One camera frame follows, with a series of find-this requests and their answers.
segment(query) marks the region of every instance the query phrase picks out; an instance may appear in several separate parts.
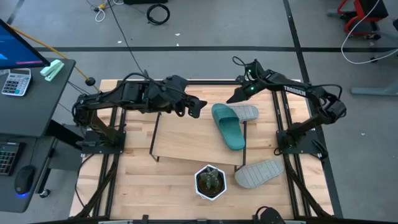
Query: teal slide sandal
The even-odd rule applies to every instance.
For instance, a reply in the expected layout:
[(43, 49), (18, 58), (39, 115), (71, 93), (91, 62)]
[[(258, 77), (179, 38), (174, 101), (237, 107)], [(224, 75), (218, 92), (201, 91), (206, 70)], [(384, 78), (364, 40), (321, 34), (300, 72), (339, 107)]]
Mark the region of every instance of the teal slide sandal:
[(229, 106), (217, 103), (211, 108), (211, 114), (226, 145), (233, 151), (242, 150), (246, 143), (236, 113)]

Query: calculator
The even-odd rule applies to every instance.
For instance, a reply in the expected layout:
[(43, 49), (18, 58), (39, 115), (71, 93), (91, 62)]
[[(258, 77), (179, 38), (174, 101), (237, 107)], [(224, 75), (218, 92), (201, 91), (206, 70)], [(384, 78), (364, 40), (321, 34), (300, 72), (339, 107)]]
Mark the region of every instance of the calculator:
[(24, 96), (31, 80), (32, 74), (29, 68), (10, 69), (1, 93), (9, 96)]

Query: potted cactus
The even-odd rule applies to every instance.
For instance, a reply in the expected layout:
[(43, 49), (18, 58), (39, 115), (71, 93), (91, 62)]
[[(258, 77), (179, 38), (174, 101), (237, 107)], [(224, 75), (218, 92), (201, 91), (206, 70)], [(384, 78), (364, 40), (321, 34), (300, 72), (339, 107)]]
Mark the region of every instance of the potted cactus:
[(224, 171), (207, 165), (195, 174), (195, 188), (198, 195), (208, 200), (216, 200), (226, 191)]

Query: black cable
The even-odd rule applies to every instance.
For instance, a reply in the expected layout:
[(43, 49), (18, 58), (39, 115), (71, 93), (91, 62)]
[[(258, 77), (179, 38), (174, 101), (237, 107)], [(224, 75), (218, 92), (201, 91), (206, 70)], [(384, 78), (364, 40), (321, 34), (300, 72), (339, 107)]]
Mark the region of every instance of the black cable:
[(96, 8), (97, 6), (93, 5), (92, 3), (90, 3), (88, 0), (86, 0), (86, 2), (91, 5), (92, 7)]
[(274, 149), (274, 155), (275, 155), (275, 156), (279, 156), (279, 155), (282, 154), (282, 152), (281, 152), (280, 150), (279, 150), (279, 153), (276, 152), (276, 151), (278, 151), (278, 150), (279, 150), (279, 147), (277, 147), (277, 148)]
[(68, 110), (65, 106), (63, 106), (62, 104), (58, 103), (60, 106), (63, 107), (63, 109), (67, 110), (69, 113), (72, 113), (70, 110)]
[(118, 19), (116, 18), (116, 15), (114, 14), (114, 11), (113, 11), (113, 8), (112, 8), (111, 3), (109, 2), (109, 0), (107, 0), (107, 1), (108, 1), (108, 4), (109, 4), (110, 8), (111, 8), (111, 11), (112, 11), (112, 15), (113, 15), (113, 17), (114, 17), (114, 20), (116, 21), (116, 24), (118, 25), (119, 30), (120, 30), (120, 32), (122, 33), (124, 42), (126, 43), (127, 48), (128, 48), (129, 51), (130, 51), (130, 54), (131, 54), (131, 56), (132, 56), (132, 59), (134, 59), (134, 61), (136, 62), (136, 65), (137, 65), (138, 69), (141, 71), (141, 73), (144, 73), (144, 72), (142, 71), (141, 67), (139, 66), (139, 64), (138, 64), (138, 62), (137, 62), (137, 60), (136, 60), (134, 54), (131, 52), (129, 43), (127, 42), (126, 36), (124, 35), (124, 32), (123, 32), (122, 28), (121, 28), (120, 25), (119, 25), (119, 21), (118, 21)]
[(237, 56), (232, 57), (232, 62), (235, 63), (235, 65), (239, 65), (239, 66), (245, 66), (245, 65), (247, 65), (246, 63), (244, 63), (244, 62), (242, 61), (242, 59), (238, 58)]
[(258, 219), (259, 212), (260, 212), (261, 209), (263, 209), (263, 208), (268, 208), (268, 206), (261, 206), (261, 207), (259, 207), (259, 209), (257, 209), (257, 211), (256, 211), (256, 218), (257, 218), (257, 219)]
[(76, 84), (74, 84), (74, 83), (72, 83), (72, 82), (70, 82), (70, 81), (68, 81), (68, 84), (71, 85), (75, 90), (77, 90), (77, 91), (80, 92), (81, 94), (84, 94), (84, 93), (86, 93), (87, 95), (90, 94), (90, 93), (87, 92), (86, 90), (84, 90), (84, 89), (78, 87)]
[[(83, 167), (84, 163), (86, 163), (86, 162), (87, 162), (89, 159), (91, 159), (93, 156), (94, 156), (94, 154), (90, 155), (89, 157), (87, 157), (87, 159), (85, 159), (85, 160), (80, 164), (79, 169), (78, 169), (78, 171), (77, 171), (77, 177), (78, 177), (78, 178), (79, 178), (79, 174), (80, 174), (80, 169), (81, 169), (81, 167)], [(77, 199), (79, 200), (81, 206), (84, 207), (85, 204), (83, 203), (83, 201), (82, 201), (81, 198), (80, 198), (79, 193), (77, 192), (77, 181), (76, 181), (76, 184), (75, 184), (75, 192), (76, 192)]]
[[(164, 9), (167, 13), (166, 19), (162, 20), (162, 21), (157, 21), (155, 20), (152, 16), (150, 16), (150, 13), (152, 12), (152, 10), (154, 10), (157, 7), (161, 7), (162, 9)], [(168, 9), (168, 7), (166, 7), (163, 4), (154, 4), (153, 6), (149, 7), (147, 10), (147, 19), (148, 22), (151, 23), (152, 25), (162, 25), (163, 23), (167, 22), (170, 19), (170, 10)]]
[(122, 87), (122, 85), (126, 82), (126, 80), (127, 80), (129, 77), (133, 76), (133, 75), (138, 75), (138, 76), (140, 76), (140, 77), (147, 78), (148, 80), (150, 80), (150, 81), (152, 81), (152, 82), (154, 82), (154, 83), (157, 83), (155, 80), (153, 80), (152, 78), (149, 78), (148, 76), (146, 76), (146, 75), (144, 75), (144, 74), (141, 74), (141, 73), (138, 73), (138, 72), (132, 72), (132, 73), (128, 74), (126, 77), (124, 77), (123, 80), (122, 80), (122, 82), (121, 82), (116, 88), (114, 88), (113, 90), (111, 90), (111, 91), (109, 91), (109, 92), (104, 93), (104, 95), (102, 95), (102, 97), (108, 96), (109, 94), (112, 94), (112, 93), (114, 93), (116, 90), (120, 89), (120, 87)]
[(341, 85), (337, 85), (337, 84), (322, 84), (322, 85), (314, 85), (314, 86), (311, 86), (310, 88), (323, 87), (323, 86), (335, 86), (335, 87), (339, 88), (338, 99), (341, 98), (341, 94), (343, 93), (343, 88), (341, 87)]

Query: black desk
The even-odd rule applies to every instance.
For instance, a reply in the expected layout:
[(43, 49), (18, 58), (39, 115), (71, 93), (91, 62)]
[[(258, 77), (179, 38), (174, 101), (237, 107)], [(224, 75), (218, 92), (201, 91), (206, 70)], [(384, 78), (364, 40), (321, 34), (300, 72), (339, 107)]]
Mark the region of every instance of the black desk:
[[(41, 137), (50, 124), (51, 117), (76, 64), (74, 60), (61, 60), (65, 66), (51, 81), (44, 80), (42, 68), (31, 68), (33, 82), (25, 96), (0, 94), (0, 134)], [(7, 75), (0, 77), (2, 87)]]
[[(40, 74), (42, 68), (32, 68), (33, 81), (25, 96), (0, 94), (0, 139), (26, 143), (11, 176), (0, 177), (0, 211), (24, 212), (33, 196), (42, 190), (50, 174), (50, 156), (58, 140), (76, 145), (82, 137), (52, 120), (53, 113), (75, 66), (74, 60), (61, 59), (65, 66), (48, 82)], [(7, 75), (0, 76), (3, 86)], [(21, 197), (14, 190), (18, 171), (29, 165), (35, 167), (34, 183), (30, 192)]]

